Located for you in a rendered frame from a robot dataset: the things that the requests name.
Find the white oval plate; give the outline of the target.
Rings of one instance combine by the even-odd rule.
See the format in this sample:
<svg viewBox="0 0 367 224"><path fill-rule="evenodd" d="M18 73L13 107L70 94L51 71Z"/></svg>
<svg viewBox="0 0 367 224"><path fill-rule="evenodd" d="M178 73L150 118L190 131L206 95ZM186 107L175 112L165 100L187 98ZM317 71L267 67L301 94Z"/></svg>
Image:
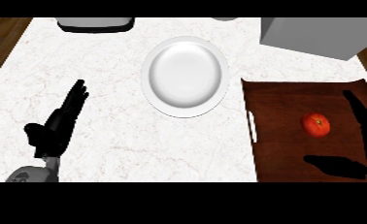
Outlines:
<svg viewBox="0 0 367 224"><path fill-rule="evenodd" d="M150 51L141 74L143 91L166 115L192 118L221 103L230 85L230 69L218 47L205 39L181 36Z"/></svg>

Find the grey appliance with black base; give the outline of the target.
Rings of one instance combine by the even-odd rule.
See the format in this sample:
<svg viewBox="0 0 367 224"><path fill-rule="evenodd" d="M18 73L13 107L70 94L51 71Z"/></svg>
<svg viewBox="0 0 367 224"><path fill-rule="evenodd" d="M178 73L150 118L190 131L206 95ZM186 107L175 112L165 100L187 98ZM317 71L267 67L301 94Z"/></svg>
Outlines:
<svg viewBox="0 0 367 224"><path fill-rule="evenodd" d="M134 28L134 17L58 17L58 25L72 33L116 33Z"/></svg>

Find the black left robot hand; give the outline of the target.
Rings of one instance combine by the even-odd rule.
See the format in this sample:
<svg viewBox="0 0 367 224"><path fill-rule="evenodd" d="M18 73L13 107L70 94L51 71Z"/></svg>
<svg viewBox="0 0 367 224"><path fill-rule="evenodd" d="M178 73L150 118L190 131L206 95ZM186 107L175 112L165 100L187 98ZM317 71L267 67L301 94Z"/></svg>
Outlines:
<svg viewBox="0 0 367 224"><path fill-rule="evenodd" d="M54 110L47 123L27 123L24 126L29 144L36 148L36 158L61 157L66 153L75 124L88 97L85 80L78 80L63 106Z"/></svg>

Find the grey box appliance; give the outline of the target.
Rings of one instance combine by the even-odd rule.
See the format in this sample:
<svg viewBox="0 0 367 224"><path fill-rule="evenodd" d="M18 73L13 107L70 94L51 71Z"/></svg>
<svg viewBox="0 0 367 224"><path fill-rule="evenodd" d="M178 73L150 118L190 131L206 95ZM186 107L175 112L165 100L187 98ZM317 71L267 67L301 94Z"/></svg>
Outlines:
<svg viewBox="0 0 367 224"><path fill-rule="evenodd" d="M264 17L260 43L348 61L367 48L367 17Z"/></svg>

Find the red tomato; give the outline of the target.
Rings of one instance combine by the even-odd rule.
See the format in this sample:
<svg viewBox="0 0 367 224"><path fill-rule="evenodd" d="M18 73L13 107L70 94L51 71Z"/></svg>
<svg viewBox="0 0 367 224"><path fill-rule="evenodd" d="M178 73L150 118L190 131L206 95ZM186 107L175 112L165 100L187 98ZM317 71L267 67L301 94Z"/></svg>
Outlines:
<svg viewBox="0 0 367 224"><path fill-rule="evenodd" d="M301 128L313 138L323 138L331 134L332 125L325 114L319 112L307 113L301 118Z"/></svg>

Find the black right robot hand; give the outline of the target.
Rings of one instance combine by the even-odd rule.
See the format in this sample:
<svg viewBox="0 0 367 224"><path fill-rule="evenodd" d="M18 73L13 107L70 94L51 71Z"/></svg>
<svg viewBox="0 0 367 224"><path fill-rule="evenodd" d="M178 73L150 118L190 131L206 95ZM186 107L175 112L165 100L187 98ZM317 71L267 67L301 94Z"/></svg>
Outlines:
<svg viewBox="0 0 367 224"><path fill-rule="evenodd" d="M350 90L344 91L344 97L348 99L353 114L360 124L365 155L367 158L367 108ZM316 166L329 176L341 176L356 179L365 179L367 177L367 166L347 157L306 155L304 161Z"/></svg>

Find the dark brown wooden tray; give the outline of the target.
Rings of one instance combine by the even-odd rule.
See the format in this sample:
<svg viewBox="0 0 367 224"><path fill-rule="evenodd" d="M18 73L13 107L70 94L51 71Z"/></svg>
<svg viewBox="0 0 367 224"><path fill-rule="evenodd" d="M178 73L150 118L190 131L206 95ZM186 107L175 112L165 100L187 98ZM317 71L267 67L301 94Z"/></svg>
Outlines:
<svg viewBox="0 0 367 224"><path fill-rule="evenodd" d="M261 182L350 182L329 176L304 161L307 155L341 156L367 164L360 124L353 114L345 91L367 106L367 81L258 82L245 81L248 118L254 121L252 154L257 179ZM301 118L322 113L332 124L329 135L310 137Z"/></svg>

